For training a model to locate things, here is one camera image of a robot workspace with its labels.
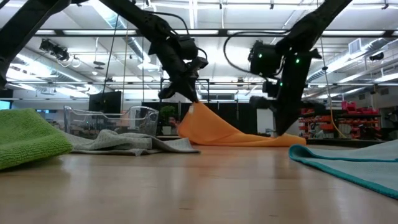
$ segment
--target plastic container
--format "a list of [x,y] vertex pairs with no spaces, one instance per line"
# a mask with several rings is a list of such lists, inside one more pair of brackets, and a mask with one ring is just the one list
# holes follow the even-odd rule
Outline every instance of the plastic container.
[[146,106],[132,106],[123,114],[74,110],[70,106],[64,106],[63,112],[65,132],[87,139],[95,139],[104,129],[155,136],[159,117],[157,110]]

